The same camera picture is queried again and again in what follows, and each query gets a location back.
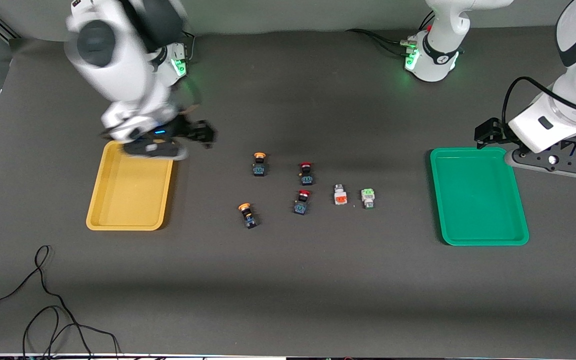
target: green led light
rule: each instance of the green led light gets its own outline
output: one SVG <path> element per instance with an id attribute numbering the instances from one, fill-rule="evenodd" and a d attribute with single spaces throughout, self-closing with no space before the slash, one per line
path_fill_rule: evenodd
<path id="1" fill-rule="evenodd" d="M 178 76 L 186 75 L 186 62 L 179 59 L 170 59 L 172 67 Z"/>
<path id="2" fill-rule="evenodd" d="M 455 64 L 457 64 L 457 58 L 459 57 L 459 51 L 454 55 L 454 60 L 452 60 L 452 64 L 450 65 L 450 70 L 455 68 Z"/>
<path id="3" fill-rule="evenodd" d="M 419 50 L 414 50 L 414 52 L 408 55 L 409 59 L 406 60 L 406 69 L 412 71 L 417 64 L 417 60 L 419 59 Z"/>

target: cable connector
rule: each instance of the cable connector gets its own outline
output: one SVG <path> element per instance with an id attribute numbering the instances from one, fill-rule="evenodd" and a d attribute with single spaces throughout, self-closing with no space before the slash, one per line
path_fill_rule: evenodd
<path id="1" fill-rule="evenodd" d="M 403 46 L 404 48 L 416 49 L 417 42 L 411 39 L 402 39 L 399 41 L 399 46 Z"/>

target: gray wall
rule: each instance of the gray wall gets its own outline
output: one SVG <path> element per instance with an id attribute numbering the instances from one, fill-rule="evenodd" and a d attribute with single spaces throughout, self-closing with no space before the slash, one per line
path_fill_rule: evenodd
<path id="1" fill-rule="evenodd" d="M 197 34 L 290 30 L 416 28 L 429 9 L 423 0 L 182 0 Z M 70 0 L 0 0 L 0 18 L 25 37 L 67 39 Z M 553 25 L 570 0 L 515 0 L 504 9 L 475 11 L 474 27 Z"/>

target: green tray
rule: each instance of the green tray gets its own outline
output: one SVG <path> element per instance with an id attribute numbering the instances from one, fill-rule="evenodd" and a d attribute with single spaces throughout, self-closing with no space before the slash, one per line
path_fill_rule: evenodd
<path id="1" fill-rule="evenodd" d="M 490 147 L 435 148 L 430 166 L 441 234 L 452 246 L 521 246 L 526 215 L 506 151 Z"/>

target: gray table surface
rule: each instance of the gray table surface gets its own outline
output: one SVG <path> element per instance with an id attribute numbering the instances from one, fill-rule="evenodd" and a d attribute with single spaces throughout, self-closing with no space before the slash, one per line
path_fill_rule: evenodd
<path id="1" fill-rule="evenodd" d="M 515 170 L 528 244 L 453 247 L 437 232 L 425 160 L 473 146 L 517 76 L 553 82 L 565 70 L 553 33 L 473 30 L 439 84 L 350 32 L 203 36 L 193 118 L 219 139 L 190 144 L 155 232 L 87 229 L 109 103 L 61 43 L 18 43 L 0 96 L 0 296 L 50 244 L 48 286 L 124 353 L 576 359 L 576 179 Z M 520 86 L 510 114 L 536 94 Z M 270 154 L 264 178 L 250 173 L 257 151 Z M 317 184 L 298 216 L 304 161 Z M 349 205 L 333 205 L 336 183 Z M 375 210 L 361 208 L 365 187 Z M 243 202 L 261 220 L 254 230 Z M 38 278 L 1 303 L 0 352 L 21 351 L 30 318 L 54 303 Z M 53 321 L 32 328 L 36 350 Z M 107 337 L 88 342 L 112 352 Z M 83 347 L 71 333 L 61 351 Z"/>

